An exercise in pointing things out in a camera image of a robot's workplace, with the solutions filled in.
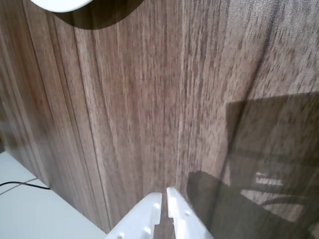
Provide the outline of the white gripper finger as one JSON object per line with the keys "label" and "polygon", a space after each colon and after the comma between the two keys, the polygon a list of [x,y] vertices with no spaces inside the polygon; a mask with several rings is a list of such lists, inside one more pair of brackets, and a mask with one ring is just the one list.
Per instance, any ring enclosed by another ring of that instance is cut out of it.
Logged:
{"label": "white gripper finger", "polygon": [[152,192],[140,200],[107,234],[106,239],[153,239],[160,224],[162,194]]}
{"label": "white gripper finger", "polygon": [[174,187],[167,187],[166,192],[168,217],[173,219],[175,238],[213,239],[181,193]]}

